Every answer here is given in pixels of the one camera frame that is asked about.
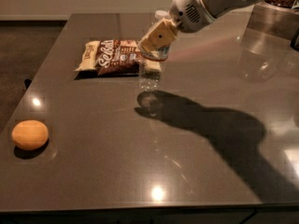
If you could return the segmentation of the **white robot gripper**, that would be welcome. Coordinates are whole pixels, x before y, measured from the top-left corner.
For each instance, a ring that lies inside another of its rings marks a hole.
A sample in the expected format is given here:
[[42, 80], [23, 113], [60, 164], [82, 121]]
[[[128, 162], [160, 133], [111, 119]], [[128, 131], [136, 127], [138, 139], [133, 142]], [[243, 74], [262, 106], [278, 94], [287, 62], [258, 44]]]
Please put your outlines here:
[[138, 43], [139, 49], [152, 52], [168, 47], [178, 31], [196, 33], [217, 19], [217, 0], [173, 0], [169, 9], [172, 19], [154, 23]]

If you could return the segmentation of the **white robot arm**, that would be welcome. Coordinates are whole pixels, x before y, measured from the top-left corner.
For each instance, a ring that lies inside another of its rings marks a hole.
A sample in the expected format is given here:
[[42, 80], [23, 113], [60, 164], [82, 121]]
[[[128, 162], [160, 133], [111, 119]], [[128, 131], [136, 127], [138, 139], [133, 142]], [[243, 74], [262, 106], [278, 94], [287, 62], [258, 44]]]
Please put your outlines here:
[[263, 0], [173, 0], [167, 12], [152, 25], [138, 43], [139, 49], [150, 54], [167, 48], [178, 32], [196, 33], [227, 12], [248, 7]]

